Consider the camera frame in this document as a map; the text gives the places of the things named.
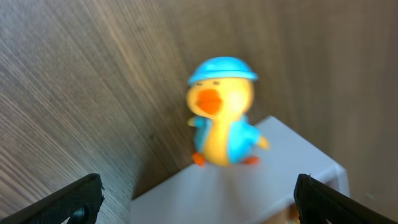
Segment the yellow duck toy blue hat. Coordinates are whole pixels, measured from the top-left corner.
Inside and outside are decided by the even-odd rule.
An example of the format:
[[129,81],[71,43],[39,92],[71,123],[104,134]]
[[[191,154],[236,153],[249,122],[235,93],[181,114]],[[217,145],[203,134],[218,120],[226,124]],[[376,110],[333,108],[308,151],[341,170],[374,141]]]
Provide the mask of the yellow duck toy blue hat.
[[188,79],[187,106],[194,114],[187,124],[196,129],[193,162],[216,166],[254,165],[254,147],[269,142],[248,121],[258,75],[243,60],[215,57],[204,61]]

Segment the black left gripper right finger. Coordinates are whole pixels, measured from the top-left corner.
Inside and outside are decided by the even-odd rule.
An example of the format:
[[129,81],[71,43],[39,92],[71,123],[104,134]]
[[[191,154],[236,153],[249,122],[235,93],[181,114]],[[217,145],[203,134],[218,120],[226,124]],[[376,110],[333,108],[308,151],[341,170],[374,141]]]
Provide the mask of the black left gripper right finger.
[[397,224],[307,174],[299,174],[294,200],[300,224]]

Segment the white box pink inside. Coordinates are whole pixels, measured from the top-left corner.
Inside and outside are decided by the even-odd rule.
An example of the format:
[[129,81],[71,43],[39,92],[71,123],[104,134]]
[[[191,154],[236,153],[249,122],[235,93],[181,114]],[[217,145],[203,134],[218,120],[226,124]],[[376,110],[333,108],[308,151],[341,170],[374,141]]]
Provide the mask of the white box pink inside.
[[131,202],[131,223],[261,223],[294,202],[299,174],[349,195],[347,171],[283,122],[257,124],[271,149],[254,166],[192,164]]

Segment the brown plush toy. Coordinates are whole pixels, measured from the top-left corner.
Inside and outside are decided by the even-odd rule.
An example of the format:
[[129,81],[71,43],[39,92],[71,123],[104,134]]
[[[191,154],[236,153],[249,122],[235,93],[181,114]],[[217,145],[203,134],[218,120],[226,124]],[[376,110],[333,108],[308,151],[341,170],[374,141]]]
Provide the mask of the brown plush toy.
[[291,204],[289,207],[281,210],[266,220],[264,224],[300,224],[299,211],[296,204]]

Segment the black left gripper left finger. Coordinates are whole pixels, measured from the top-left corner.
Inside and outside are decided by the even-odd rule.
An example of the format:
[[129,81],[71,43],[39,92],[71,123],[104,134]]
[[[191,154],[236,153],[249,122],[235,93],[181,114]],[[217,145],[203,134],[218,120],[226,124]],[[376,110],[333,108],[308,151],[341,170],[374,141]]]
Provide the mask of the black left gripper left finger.
[[95,224],[104,201],[99,174],[88,174],[1,220],[2,224]]

